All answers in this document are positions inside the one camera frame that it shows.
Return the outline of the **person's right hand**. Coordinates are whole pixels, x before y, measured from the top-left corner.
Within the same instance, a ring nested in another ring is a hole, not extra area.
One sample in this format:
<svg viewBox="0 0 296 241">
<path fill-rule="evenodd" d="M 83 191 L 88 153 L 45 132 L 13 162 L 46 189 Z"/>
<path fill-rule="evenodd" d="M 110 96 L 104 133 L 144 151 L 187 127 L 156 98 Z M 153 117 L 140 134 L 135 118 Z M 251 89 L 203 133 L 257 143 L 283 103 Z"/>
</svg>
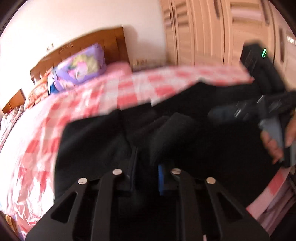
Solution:
<svg viewBox="0 0 296 241">
<path fill-rule="evenodd" d="M 285 147 L 289 147 L 295 141 L 295 132 L 296 132 L 296 121 L 295 121 L 295 113 L 293 117 L 290 119 L 286 129 L 285 129 Z M 278 162 L 281 158 L 283 158 L 284 153 L 283 150 L 278 146 L 276 140 L 272 139 L 268 132 L 261 131 L 260 134 L 261 140 L 263 142 L 264 147 L 267 149 L 270 156 L 273 158 L 273 164 Z"/>
</svg>

